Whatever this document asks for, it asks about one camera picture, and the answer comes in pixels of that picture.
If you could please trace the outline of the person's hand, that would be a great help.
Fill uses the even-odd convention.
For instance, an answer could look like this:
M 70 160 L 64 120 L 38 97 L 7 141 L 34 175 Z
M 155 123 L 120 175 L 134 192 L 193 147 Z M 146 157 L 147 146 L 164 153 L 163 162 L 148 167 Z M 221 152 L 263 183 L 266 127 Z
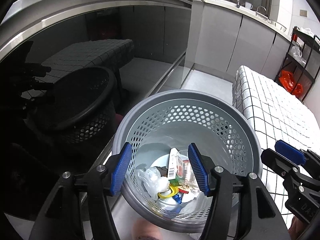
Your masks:
M 310 236 L 308 235 L 307 230 L 308 226 L 294 216 L 288 230 L 291 239 L 309 239 Z

